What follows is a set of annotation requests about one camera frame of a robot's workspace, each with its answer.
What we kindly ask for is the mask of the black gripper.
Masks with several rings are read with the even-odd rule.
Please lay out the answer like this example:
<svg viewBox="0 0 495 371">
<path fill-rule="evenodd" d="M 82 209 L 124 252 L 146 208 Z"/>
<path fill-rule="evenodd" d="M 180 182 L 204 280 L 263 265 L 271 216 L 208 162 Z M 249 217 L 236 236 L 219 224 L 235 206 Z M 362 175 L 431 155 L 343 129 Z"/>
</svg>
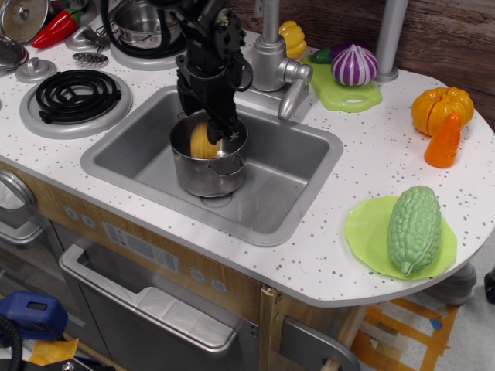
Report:
<svg viewBox="0 0 495 371">
<path fill-rule="evenodd" d="M 207 139 L 212 145 L 238 129 L 234 94 L 240 87 L 240 64 L 224 62 L 212 53 L 186 53 L 176 57 L 177 88 L 186 116 L 205 110 Z"/>
</svg>

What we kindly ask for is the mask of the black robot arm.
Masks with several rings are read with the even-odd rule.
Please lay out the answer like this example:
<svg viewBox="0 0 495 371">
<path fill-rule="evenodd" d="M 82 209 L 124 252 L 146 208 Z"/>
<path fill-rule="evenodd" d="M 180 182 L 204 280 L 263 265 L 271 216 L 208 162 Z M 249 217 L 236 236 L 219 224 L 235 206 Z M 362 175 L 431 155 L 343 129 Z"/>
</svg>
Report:
<svg viewBox="0 0 495 371">
<path fill-rule="evenodd" d="M 246 91 L 254 73 L 244 58 L 246 32 L 229 1 L 151 1 L 177 21 L 186 53 L 176 58 L 177 88 L 186 115 L 209 116 L 212 145 L 234 138 L 240 130 L 234 95 Z"/>
</svg>

